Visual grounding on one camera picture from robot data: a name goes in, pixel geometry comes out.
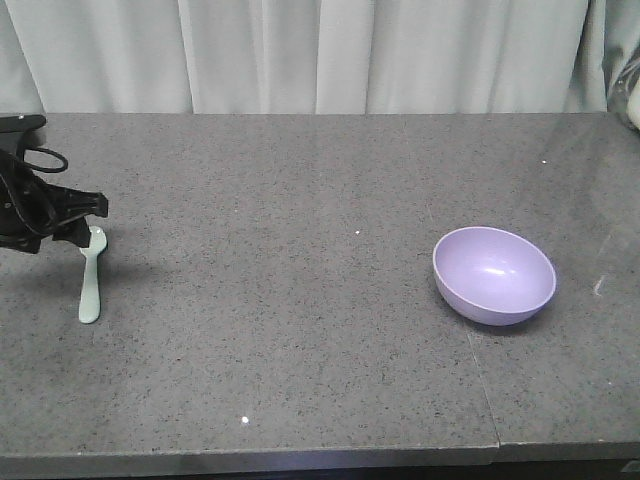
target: bowl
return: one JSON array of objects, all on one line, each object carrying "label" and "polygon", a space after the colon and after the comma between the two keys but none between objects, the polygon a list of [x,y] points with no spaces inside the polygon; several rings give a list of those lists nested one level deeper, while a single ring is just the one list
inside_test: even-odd
[{"label": "bowl", "polygon": [[538,312],[556,290],[542,251],[491,227],[449,232],[433,249],[438,290],[459,314],[485,325],[512,325]]}]

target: curtain fold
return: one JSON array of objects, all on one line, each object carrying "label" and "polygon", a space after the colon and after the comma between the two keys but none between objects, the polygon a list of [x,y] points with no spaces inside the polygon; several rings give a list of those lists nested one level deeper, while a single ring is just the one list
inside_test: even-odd
[{"label": "curtain fold", "polygon": [[6,4],[46,111],[191,110],[174,0]]},{"label": "curtain fold", "polygon": [[636,1],[0,0],[0,110],[603,110]]},{"label": "curtain fold", "polygon": [[7,5],[0,0],[0,112],[21,111],[42,112],[43,107]]}]

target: granite table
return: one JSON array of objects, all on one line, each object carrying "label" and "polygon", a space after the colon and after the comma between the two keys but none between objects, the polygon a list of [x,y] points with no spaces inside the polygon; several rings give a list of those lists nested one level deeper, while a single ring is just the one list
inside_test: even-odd
[{"label": "granite table", "polygon": [[[608,114],[49,115],[102,191],[73,245],[0,251],[0,477],[640,456],[640,135]],[[38,154],[30,158],[40,161]],[[556,266],[516,327],[435,290],[446,232]]]}]

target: white speck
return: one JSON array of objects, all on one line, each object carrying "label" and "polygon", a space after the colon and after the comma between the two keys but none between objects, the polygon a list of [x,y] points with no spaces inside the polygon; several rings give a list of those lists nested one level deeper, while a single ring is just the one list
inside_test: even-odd
[{"label": "white speck", "polygon": [[598,282],[593,286],[593,294],[596,297],[601,297],[602,294],[600,293],[600,287],[602,286],[602,282],[604,282],[604,279],[607,275],[603,274],[600,276],[600,280],[598,280]]}]

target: light green spoon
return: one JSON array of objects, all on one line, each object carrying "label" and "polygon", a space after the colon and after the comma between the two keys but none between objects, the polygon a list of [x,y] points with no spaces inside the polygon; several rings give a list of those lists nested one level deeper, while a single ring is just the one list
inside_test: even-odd
[{"label": "light green spoon", "polygon": [[100,316],[100,290],[98,288],[98,255],[107,248],[107,236],[100,227],[89,227],[91,242],[80,252],[87,258],[84,266],[84,281],[80,293],[78,318],[82,323],[93,323]]}]

